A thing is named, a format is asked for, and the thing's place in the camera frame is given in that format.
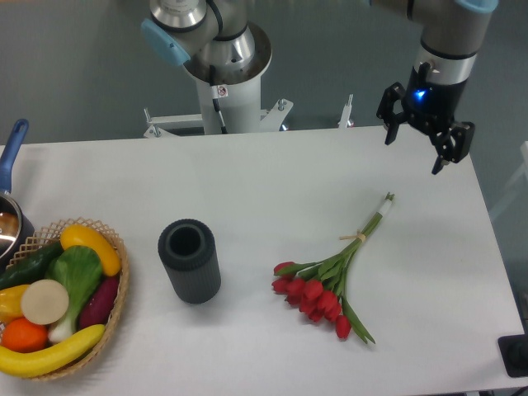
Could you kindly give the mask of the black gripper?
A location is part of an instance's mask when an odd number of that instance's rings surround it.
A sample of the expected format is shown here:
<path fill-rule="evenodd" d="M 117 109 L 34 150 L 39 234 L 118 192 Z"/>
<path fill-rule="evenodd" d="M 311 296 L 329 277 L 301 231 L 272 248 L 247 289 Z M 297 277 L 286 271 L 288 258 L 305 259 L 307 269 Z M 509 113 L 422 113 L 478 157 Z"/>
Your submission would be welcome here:
<path fill-rule="evenodd" d="M 466 81 L 439 84 L 429 81 L 433 74 L 431 61 L 411 72 L 408 89 L 395 82 L 384 90 L 376 116 L 386 129 L 384 143 L 392 144 L 399 126 L 406 121 L 429 136 L 437 157 L 431 173 L 438 174 L 449 163 L 459 163 L 469 154 L 475 124 L 454 121 L 454 113 L 465 88 Z M 396 113 L 395 104 L 403 101 L 403 111 Z"/>

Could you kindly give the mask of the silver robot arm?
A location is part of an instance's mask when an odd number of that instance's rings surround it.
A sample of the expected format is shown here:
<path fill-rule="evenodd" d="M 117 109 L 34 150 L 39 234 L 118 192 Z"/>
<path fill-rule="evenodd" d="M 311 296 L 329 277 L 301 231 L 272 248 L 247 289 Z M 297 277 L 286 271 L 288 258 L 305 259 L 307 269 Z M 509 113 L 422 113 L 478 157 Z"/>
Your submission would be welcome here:
<path fill-rule="evenodd" d="M 496 1 L 377 1 L 422 26 L 420 48 L 408 85 L 393 83 L 384 90 L 377 117 L 393 143 L 407 123 L 426 135 L 436 150 L 432 174 L 469 153 L 475 125 L 457 121 L 455 111 L 469 80 Z"/>

